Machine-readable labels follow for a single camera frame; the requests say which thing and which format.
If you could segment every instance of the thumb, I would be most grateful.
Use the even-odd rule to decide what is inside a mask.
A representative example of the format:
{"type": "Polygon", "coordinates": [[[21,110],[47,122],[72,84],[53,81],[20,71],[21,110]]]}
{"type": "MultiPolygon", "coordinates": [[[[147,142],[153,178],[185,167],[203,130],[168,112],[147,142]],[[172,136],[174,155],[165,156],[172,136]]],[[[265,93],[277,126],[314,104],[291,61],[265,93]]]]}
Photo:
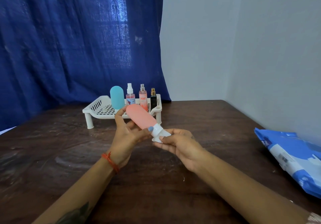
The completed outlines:
{"type": "Polygon", "coordinates": [[[146,129],[136,132],[134,134],[135,140],[140,140],[141,138],[150,135],[152,133],[153,129],[154,129],[153,127],[149,127],[149,128],[146,128],[146,129]]]}
{"type": "Polygon", "coordinates": [[[171,136],[167,136],[167,137],[159,137],[159,139],[164,143],[164,144],[169,144],[169,145],[173,145],[176,146],[176,143],[178,141],[178,135],[173,134],[171,136]]]}

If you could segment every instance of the clear plastic cap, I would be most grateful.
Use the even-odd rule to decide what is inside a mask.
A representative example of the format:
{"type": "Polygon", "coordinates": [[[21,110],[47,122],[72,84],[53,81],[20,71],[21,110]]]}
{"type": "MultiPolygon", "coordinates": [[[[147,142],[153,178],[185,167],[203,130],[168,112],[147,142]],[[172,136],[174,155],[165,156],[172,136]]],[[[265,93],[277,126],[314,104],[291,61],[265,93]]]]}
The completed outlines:
{"type": "Polygon", "coordinates": [[[133,94],[132,83],[127,83],[127,94],[133,94]]]}

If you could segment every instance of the blue plastic package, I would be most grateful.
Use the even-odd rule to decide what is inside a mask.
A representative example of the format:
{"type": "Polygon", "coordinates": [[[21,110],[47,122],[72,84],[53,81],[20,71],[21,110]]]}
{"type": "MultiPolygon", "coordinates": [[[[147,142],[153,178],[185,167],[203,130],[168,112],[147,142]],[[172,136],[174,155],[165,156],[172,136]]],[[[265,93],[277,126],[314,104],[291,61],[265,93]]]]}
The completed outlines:
{"type": "Polygon", "coordinates": [[[321,150],[318,151],[319,146],[298,138],[296,133],[257,128],[254,132],[279,162],[282,169],[290,174],[305,192],[321,198],[321,150]]]}

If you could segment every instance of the wooden table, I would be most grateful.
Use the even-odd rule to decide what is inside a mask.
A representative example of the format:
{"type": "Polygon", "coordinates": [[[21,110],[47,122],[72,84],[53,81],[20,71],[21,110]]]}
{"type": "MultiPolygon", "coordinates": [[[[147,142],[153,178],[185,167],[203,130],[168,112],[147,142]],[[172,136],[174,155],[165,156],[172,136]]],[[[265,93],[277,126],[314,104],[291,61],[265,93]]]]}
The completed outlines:
{"type": "MultiPolygon", "coordinates": [[[[62,106],[0,136],[0,223],[30,223],[108,149],[114,120],[94,119],[62,106]]],[[[208,151],[308,211],[320,199],[306,194],[254,134],[254,121],[222,100],[163,104],[164,128],[190,130],[208,151]]],[[[93,213],[92,223],[246,223],[176,156],[152,146],[134,149],[93,213]]]]}

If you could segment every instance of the rack leg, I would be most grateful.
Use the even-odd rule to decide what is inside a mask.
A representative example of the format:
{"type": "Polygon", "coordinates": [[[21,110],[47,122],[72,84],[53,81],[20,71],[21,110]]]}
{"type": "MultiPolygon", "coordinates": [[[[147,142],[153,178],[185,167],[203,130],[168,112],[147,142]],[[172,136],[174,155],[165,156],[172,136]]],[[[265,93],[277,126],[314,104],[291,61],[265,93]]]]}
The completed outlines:
{"type": "Polygon", "coordinates": [[[90,113],[85,113],[86,123],[87,123],[87,129],[92,129],[94,127],[91,119],[90,113]]]}
{"type": "Polygon", "coordinates": [[[158,124],[162,123],[161,112],[156,113],[156,121],[157,121],[158,124]]]}

